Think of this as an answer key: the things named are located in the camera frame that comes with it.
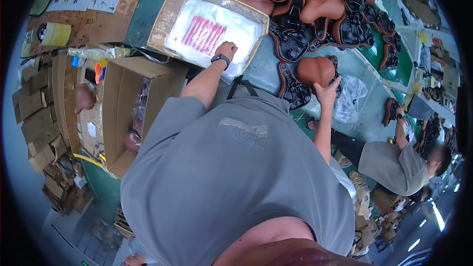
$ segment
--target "forearm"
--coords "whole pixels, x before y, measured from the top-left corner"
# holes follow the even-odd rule
[[[330,137],[332,131],[332,109],[322,108],[317,131],[312,138],[312,142],[322,154],[323,159],[330,163]]]
[[[224,60],[213,62],[187,84],[181,93],[181,97],[196,97],[204,104],[205,108],[209,110],[215,93],[217,92],[220,76],[226,66],[227,62]]]

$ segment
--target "yellow tape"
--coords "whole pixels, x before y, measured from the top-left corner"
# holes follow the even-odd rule
[[[80,154],[77,154],[77,153],[73,153],[75,157],[77,158],[80,158],[80,159],[83,159],[89,163],[93,163],[95,165],[97,165],[99,168],[103,169],[103,165],[101,163],[98,163],[96,162],[95,160],[89,158],[89,157],[86,157],[86,156],[83,156],[83,155],[80,155]]]

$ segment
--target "open cardboard box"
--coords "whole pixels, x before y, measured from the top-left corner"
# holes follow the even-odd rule
[[[125,134],[132,125],[132,110],[141,91],[143,77],[151,80],[143,121],[144,141],[168,97],[179,97],[188,68],[176,62],[157,64],[144,56],[111,59],[103,88],[103,146],[108,171],[122,178],[136,157],[125,149]]]
[[[147,45],[151,48],[156,49],[158,52],[163,53],[167,56],[171,56],[176,59],[185,61],[180,55],[176,54],[173,50],[169,50],[164,47],[164,41],[166,36],[171,32],[174,23],[179,15],[182,4],[186,0],[164,0],[161,9],[157,15],[156,21],[151,29],[150,36],[148,38]],[[269,29],[269,17],[257,9],[242,3],[238,0],[202,0],[219,5],[223,8],[231,10],[237,14],[240,14],[251,21],[254,21],[261,27],[261,35],[257,39],[256,43],[248,56],[248,59],[243,66],[243,71],[250,64],[253,56],[255,55],[258,46],[260,45],[263,37],[268,34]]]

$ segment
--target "short black hair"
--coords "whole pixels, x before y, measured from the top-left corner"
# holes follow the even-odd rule
[[[432,195],[434,194],[434,191],[432,190],[432,188],[430,188],[427,185],[422,187],[422,191],[427,194],[427,197],[425,198],[424,201],[430,199],[432,197]]]
[[[437,168],[437,170],[435,172],[435,175],[437,177],[440,177],[446,171],[446,169],[450,165],[450,162],[452,161],[452,151],[450,150],[450,147],[448,147],[448,145],[443,143],[443,142],[439,141],[439,143],[440,144],[438,144],[437,148],[435,148],[435,149],[436,150],[437,149],[441,150],[441,152],[442,152],[442,163],[440,164],[440,166]]]

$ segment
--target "hand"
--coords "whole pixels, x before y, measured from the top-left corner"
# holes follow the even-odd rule
[[[218,56],[222,54],[226,56],[230,62],[233,60],[233,56],[237,52],[238,48],[233,42],[224,41],[219,47],[215,50],[215,55]]]
[[[335,99],[337,98],[337,86],[340,84],[341,76],[338,76],[331,85],[323,88],[318,83],[314,83],[316,90],[316,97],[320,103],[321,109],[331,109],[334,107]]]
[[[404,109],[401,105],[399,105],[399,107],[397,107],[396,109],[396,114],[401,114],[402,116],[404,116]]]

